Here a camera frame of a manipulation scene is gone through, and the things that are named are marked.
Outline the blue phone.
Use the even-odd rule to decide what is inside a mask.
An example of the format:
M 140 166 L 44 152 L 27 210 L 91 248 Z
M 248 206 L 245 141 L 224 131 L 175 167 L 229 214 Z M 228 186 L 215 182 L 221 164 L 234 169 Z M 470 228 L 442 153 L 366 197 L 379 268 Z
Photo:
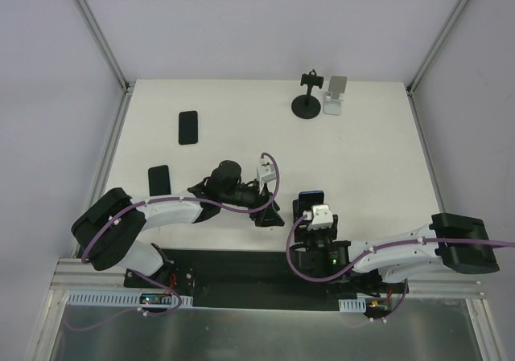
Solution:
M 302 191 L 298 196 L 298 213 L 303 214 L 310 211 L 313 206 L 324 204 L 323 191 Z

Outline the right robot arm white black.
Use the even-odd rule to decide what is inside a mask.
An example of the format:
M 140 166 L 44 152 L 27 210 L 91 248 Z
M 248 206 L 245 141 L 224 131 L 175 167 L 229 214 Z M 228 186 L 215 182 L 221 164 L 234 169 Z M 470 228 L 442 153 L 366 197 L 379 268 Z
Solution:
M 362 277 L 364 287 L 377 293 L 389 284 L 442 267 L 465 275 L 500 270 L 494 253 L 500 245 L 488 238 L 481 219 L 439 213 L 429 224 L 410 232 L 366 241 L 335 241 L 322 228 L 321 247 L 293 245 L 295 233 L 307 232 L 312 221 L 307 213 L 301 216 L 286 239 L 287 264 L 295 275 L 312 283 Z

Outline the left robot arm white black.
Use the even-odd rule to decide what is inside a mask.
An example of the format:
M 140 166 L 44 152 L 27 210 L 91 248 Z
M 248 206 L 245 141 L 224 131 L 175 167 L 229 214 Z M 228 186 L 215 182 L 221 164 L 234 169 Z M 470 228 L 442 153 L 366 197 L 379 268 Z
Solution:
M 281 227 L 275 199 L 280 173 L 275 159 L 262 154 L 256 178 L 241 180 L 241 166 L 224 160 L 200 183 L 177 195 L 135 199 L 122 188 L 106 192 L 72 225 L 82 250 L 81 260 L 97 271 L 121 266 L 141 273 L 151 287 L 168 283 L 173 261 L 157 244 L 145 244 L 138 235 L 172 224 L 199 224 L 226 210 L 247 215 L 258 228 Z

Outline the black folding phone stand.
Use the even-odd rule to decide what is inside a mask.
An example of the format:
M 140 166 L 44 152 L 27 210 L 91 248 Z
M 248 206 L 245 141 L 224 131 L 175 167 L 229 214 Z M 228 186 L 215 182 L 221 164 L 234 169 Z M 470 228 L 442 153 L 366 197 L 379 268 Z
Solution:
M 308 215 L 311 212 L 311 206 L 308 202 L 301 196 L 293 201 L 293 221 L 297 222 L 303 216 Z M 294 232 L 294 241 L 295 243 L 301 243 L 305 240 L 305 235 L 307 234 L 307 226 L 310 220 L 308 218 L 303 219 Z

